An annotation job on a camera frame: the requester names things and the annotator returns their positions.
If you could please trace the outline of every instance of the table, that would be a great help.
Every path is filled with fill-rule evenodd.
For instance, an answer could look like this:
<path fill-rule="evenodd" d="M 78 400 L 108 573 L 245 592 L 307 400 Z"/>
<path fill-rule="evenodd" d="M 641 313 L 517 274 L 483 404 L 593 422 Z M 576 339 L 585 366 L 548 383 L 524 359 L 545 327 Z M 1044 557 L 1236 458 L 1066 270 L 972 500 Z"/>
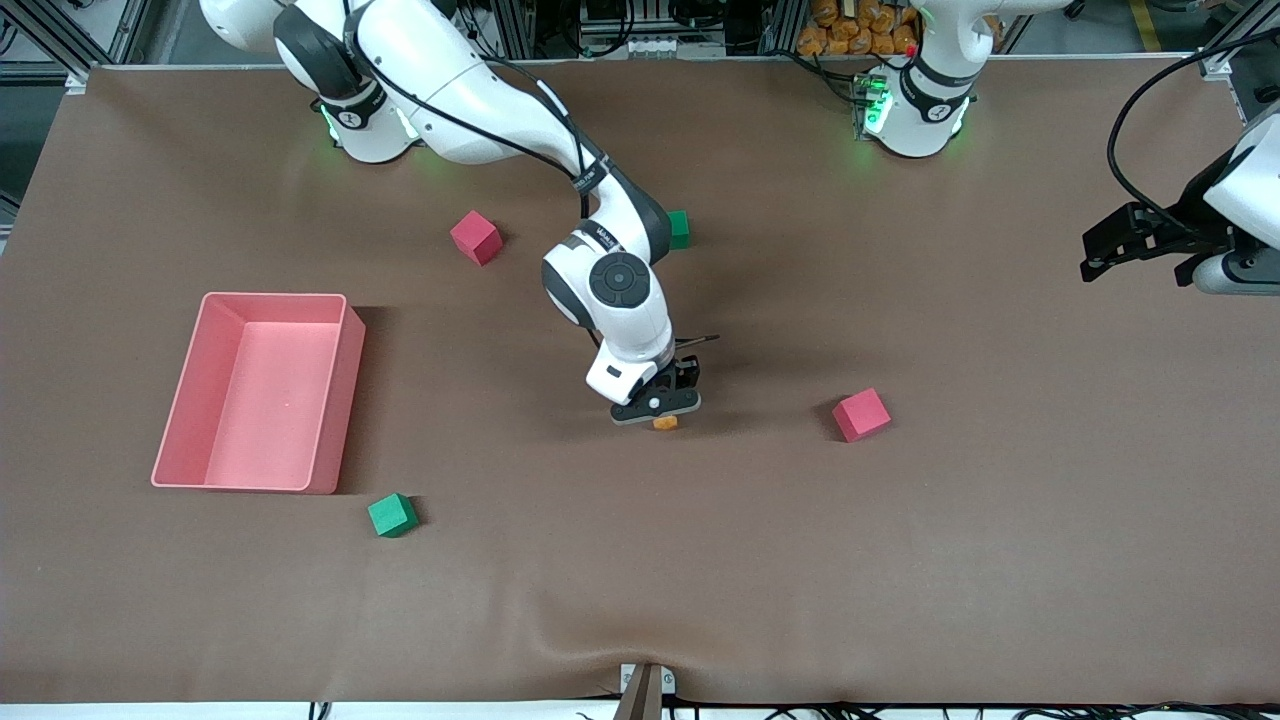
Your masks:
<path fill-rule="evenodd" d="M 1165 61 L 995 61 L 927 160 L 786 63 L 539 68 L 689 211 L 658 272 L 723 340 L 676 433 L 582 382 L 556 173 L 355 164 L 283 72 L 95 72 L 0 260 L 4 698 L 573 697 L 644 659 L 700 701 L 1280 700 L 1275 301 L 1076 272 Z M 1240 127 L 1194 73 L 1130 123 L 1166 201 Z M 483 269 L 470 209 L 508 238 Z M 358 307 L 338 495 L 148 486 L 212 290 Z M 865 387 L 893 427 L 841 443 Z M 376 538 L 389 492 L 426 525 Z"/>

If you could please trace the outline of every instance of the wire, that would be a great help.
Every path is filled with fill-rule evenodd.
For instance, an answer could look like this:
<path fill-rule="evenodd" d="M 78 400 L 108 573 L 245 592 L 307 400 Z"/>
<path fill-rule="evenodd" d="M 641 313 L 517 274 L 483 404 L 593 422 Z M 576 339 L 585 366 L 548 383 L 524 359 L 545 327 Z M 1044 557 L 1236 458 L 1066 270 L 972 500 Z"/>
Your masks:
<path fill-rule="evenodd" d="M 792 53 L 790 50 L 782 50 L 782 49 L 769 50 L 768 53 L 765 53 L 765 55 L 782 55 L 783 58 L 790 58 L 792 63 L 795 63 L 795 64 L 800 65 L 801 68 L 809 70 L 810 73 L 814 73 L 818 77 L 820 77 L 823 79 L 823 82 L 827 83 L 827 88 L 831 90 L 833 94 L 836 94 L 836 97 L 840 97 L 841 100 L 844 100 L 845 102 L 849 102 L 851 105 L 860 104 L 859 100 L 855 100 L 852 96 L 846 95 L 844 91 L 840 90 L 840 87 L 837 87 L 836 85 L 833 85 L 833 81 L 836 81 L 836 82 L 854 82 L 854 76 L 851 76 L 851 74 L 844 74 L 844 73 L 833 73 L 833 72 L 823 68 L 822 67 L 822 61 L 819 61 L 817 56 L 814 56 L 813 64 L 810 65 L 804 58 L 801 58 L 800 55 L 796 55 L 795 53 Z"/>
<path fill-rule="evenodd" d="M 360 47 L 360 41 L 358 41 L 358 38 L 356 36 L 352 36 L 349 45 L 351 45 L 351 50 L 356 55 L 356 58 L 365 64 L 365 67 L 369 69 L 369 72 L 379 82 L 381 82 L 387 87 L 394 90 L 399 95 L 403 95 L 404 97 L 408 99 L 410 102 L 417 105 L 419 108 L 426 110 L 428 113 L 431 113 L 434 115 L 439 115 L 439 117 L 444 118 L 445 120 L 448 120 L 448 122 L 451 122 L 451 123 L 453 123 L 456 126 L 460 126 L 462 128 L 466 128 L 466 129 L 468 129 L 468 131 L 471 131 L 471 132 L 474 132 L 474 133 L 476 133 L 476 135 L 479 135 L 481 137 L 489 138 L 489 140 L 492 140 L 492 141 L 494 141 L 494 142 L 497 142 L 499 145 L 506 145 L 507 147 L 511 147 L 512 150 L 516 150 L 518 152 L 524 152 L 525 155 L 529 155 L 530 158 L 538 160 L 539 163 L 544 163 L 547 165 L 550 165 L 552 168 L 556 168 L 557 170 L 559 170 L 561 173 L 563 173 L 564 176 L 567 176 L 568 179 L 571 179 L 571 181 L 573 179 L 573 173 L 572 172 L 570 172 L 568 169 L 566 169 L 564 165 L 561 165 L 556 160 L 552 160 L 547 155 L 543 155 L 541 152 L 539 152 L 536 150 L 530 150 L 529 147 L 525 147 L 524 145 L 520 145 L 518 142 L 512 142 L 512 141 L 507 140 L 506 137 L 494 135 L 494 133 L 492 133 L 492 132 L 489 132 L 486 129 L 477 128 L 476 126 L 474 126 L 474 124 L 463 120 L 462 118 L 456 118 L 456 117 L 445 113 L 444 110 L 440 110 L 439 108 L 431 105 L 430 102 L 426 102 L 425 100 L 422 100 L 417 95 L 413 95 L 412 92 L 404 90 L 398 83 L 396 83 L 394 81 L 392 81 L 392 78 L 387 77 L 387 73 L 384 73 L 383 70 L 380 70 L 378 68 L 378 65 L 375 65 L 372 61 L 369 60 L 369 55 L 366 55 L 365 51 L 364 51 L 364 49 Z"/>
<path fill-rule="evenodd" d="M 573 8 L 580 5 L 579 0 L 561 0 L 561 37 L 568 45 L 570 50 L 582 58 L 595 58 L 599 55 L 608 55 L 614 50 L 621 49 L 631 38 L 631 32 L 636 27 L 636 8 L 634 0 L 616 0 L 616 5 L 620 9 L 618 13 L 618 37 L 607 49 L 599 53 L 594 50 L 588 50 L 582 47 L 577 40 L 570 35 L 570 26 L 576 24 L 581 28 L 581 20 L 575 17 Z"/>
<path fill-rule="evenodd" d="M 4 22 L 4 26 L 0 26 L 0 55 L 4 55 L 13 47 L 13 44 L 18 40 L 18 26 L 10 23 L 6 19 L 0 22 Z M 9 33 L 8 38 L 5 38 L 5 33 Z"/>
<path fill-rule="evenodd" d="M 580 131 L 579 127 L 577 127 L 577 123 L 575 123 L 572 120 L 572 118 L 568 117 L 568 110 L 564 109 L 564 102 L 562 102 L 561 99 L 559 99 L 559 96 L 556 95 L 556 91 L 553 91 L 550 88 L 550 86 L 548 86 L 545 82 L 541 82 L 532 73 L 530 73 L 525 68 L 521 68 L 516 63 L 512 63 L 511 60 L 507 60 L 506 58 L 497 58 L 497 56 L 492 56 L 492 55 L 484 55 L 480 59 L 484 60 L 484 61 L 486 61 L 486 63 L 498 63 L 499 65 L 502 65 L 504 68 L 509 68 L 512 70 L 516 70 L 517 73 L 525 76 L 525 78 L 527 78 L 530 82 L 532 82 L 534 85 L 538 86 L 539 92 L 541 92 L 547 97 L 547 100 L 549 101 L 549 102 L 545 102 L 547 108 L 552 111 L 553 115 L 556 115 L 557 119 L 559 119 L 561 124 L 564 126 L 564 129 L 567 129 L 570 132 L 570 135 L 573 136 L 573 143 L 577 146 L 577 177 L 582 177 L 582 173 L 586 172 L 586 163 L 585 163 L 585 160 L 582 158 L 582 131 Z M 586 217 L 590 215 L 590 214 L 591 214 L 591 204 L 586 199 L 586 193 L 585 192 L 580 192 L 579 193 L 579 215 L 582 219 L 586 219 Z"/>
<path fill-rule="evenodd" d="M 1147 206 L 1147 209 L 1158 215 L 1160 219 L 1172 224 L 1174 227 L 1188 234 L 1208 240 L 1198 229 L 1192 228 L 1190 225 L 1183 223 L 1181 220 L 1175 218 L 1167 209 L 1162 208 L 1155 200 L 1152 200 L 1140 190 L 1138 190 L 1138 187 L 1134 186 L 1128 177 L 1125 177 L 1124 170 L 1120 169 L 1120 163 L 1116 161 L 1116 140 L 1119 140 L 1120 137 L 1120 128 L 1124 126 L 1125 118 L 1129 117 L 1129 111 L 1133 110 L 1133 106 L 1137 105 L 1138 100 L 1143 95 L 1146 95 L 1146 92 L 1151 90 L 1157 82 L 1176 73 L 1178 70 L 1185 68 L 1187 65 L 1196 64 L 1206 58 L 1212 58 L 1213 55 L 1221 55 L 1222 53 L 1229 53 L 1231 50 L 1235 50 L 1236 47 L 1244 47 L 1245 45 L 1252 45 L 1254 42 L 1261 42 L 1263 40 L 1271 40 L 1275 37 L 1280 37 L 1280 27 L 1271 28 L 1268 31 L 1260 32 L 1257 35 L 1240 37 L 1238 40 L 1233 40 L 1231 42 L 1225 42 L 1216 47 L 1211 49 L 1206 47 L 1204 50 L 1201 50 L 1198 53 L 1192 53 L 1190 55 L 1183 58 L 1181 60 L 1172 63 L 1167 68 L 1151 76 L 1151 78 L 1147 82 L 1142 83 L 1142 86 L 1138 87 L 1138 90 L 1135 90 L 1133 95 L 1129 96 L 1129 100 L 1125 100 L 1124 106 L 1120 108 L 1120 114 L 1116 115 L 1115 124 L 1111 126 L 1111 135 L 1107 136 L 1107 167 L 1111 168 L 1111 174 L 1116 178 L 1116 182 L 1119 182 L 1120 187 L 1125 188 L 1125 192 L 1133 196 L 1134 200 L 1142 202 L 1143 205 Z M 1119 717 L 1129 717 L 1129 715 L 1120 715 Z"/>
<path fill-rule="evenodd" d="M 868 55 L 870 55 L 872 58 L 876 58 L 877 60 L 881 61 L 882 65 L 884 65 L 886 68 L 888 68 L 891 70 L 902 72 L 902 70 L 905 70 L 906 68 L 909 68 L 911 65 L 910 60 L 902 63 L 901 65 L 895 65 L 895 64 L 890 63 L 888 58 L 886 58 L 883 55 L 878 55 L 876 53 L 868 53 Z"/>
<path fill-rule="evenodd" d="M 476 19 L 476 8 L 471 3 L 472 0 L 458 0 L 458 15 L 462 18 L 462 24 L 467 27 L 468 33 L 475 33 L 475 41 L 480 46 L 480 50 L 486 55 L 498 55 L 493 46 L 489 45 L 489 38 L 480 29 L 480 20 Z"/>

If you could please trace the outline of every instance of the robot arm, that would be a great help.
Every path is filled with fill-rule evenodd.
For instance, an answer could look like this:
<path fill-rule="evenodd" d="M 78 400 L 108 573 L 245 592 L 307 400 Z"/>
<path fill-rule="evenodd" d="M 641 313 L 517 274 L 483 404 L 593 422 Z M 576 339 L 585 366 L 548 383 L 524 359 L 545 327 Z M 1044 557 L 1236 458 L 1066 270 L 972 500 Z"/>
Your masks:
<path fill-rule="evenodd" d="M 1129 202 L 1084 233 L 1084 282 L 1129 260 L 1175 252 L 1180 287 L 1212 295 L 1280 295 L 1280 102 L 1187 184 L 1167 210 Z"/>
<path fill-rule="evenodd" d="M 600 336 L 588 384 L 616 404 L 620 424 L 700 406 L 696 359 L 675 360 L 652 270 L 669 249 L 671 222 L 582 136 L 545 85 L 544 100 L 503 82 L 428 0 L 298 0 L 280 12 L 274 33 L 285 65 L 316 91 L 357 160 L 390 160 L 417 138 L 462 164 L 526 152 L 594 195 L 598 210 L 541 266 L 561 313 Z"/>
<path fill-rule="evenodd" d="M 1061 8 L 1068 0 L 911 0 L 924 32 L 918 53 L 899 67 L 872 70 L 870 106 L 859 115 L 863 131 L 908 158 L 942 150 L 960 132 L 969 90 L 991 56 L 986 15 L 1027 15 Z"/>
<path fill-rule="evenodd" d="M 662 206 L 568 122 L 554 95 L 540 101 L 503 82 L 434 5 L 372 0 L 351 14 L 344 33 L 365 73 L 442 158 L 481 164 L 532 151 L 596 197 L 599 209 L 544 256 L 543 286 L 570 322 L 602 336 L 588 384 L 618 405 L 631 402 L 675 360 L 667 301 L 652 270 L 671 245 Z"/>

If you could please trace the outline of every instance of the pink plastic bin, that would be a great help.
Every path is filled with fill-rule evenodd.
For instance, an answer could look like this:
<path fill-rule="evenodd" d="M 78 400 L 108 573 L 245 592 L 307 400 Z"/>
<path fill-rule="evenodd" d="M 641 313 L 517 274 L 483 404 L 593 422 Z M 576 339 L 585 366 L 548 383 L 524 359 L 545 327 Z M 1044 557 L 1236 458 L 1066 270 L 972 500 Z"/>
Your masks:
<path fill-rule="evenodd" d="M 364 342 L 340 295 L 206 295 L 151 484 L 337 489 Z"/>

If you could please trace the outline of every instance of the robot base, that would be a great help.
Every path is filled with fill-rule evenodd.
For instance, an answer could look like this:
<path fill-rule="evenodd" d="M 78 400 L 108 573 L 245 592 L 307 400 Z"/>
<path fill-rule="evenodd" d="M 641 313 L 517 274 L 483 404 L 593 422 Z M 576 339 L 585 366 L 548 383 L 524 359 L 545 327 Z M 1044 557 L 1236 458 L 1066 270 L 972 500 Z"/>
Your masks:
<path fill-rule="evenodd" d="M 920 111 L 901 99 L 900 72 L 887 65 L 854 78 L 854 99 L 865 100 L 854 106 L 854 131 L 859 140 L 873 138 L 886 150 L 904 158 L 928 158 L 946 147 L 957 132 L 969 109 L 969 100 L 943 122 L 927 122 Z"/>

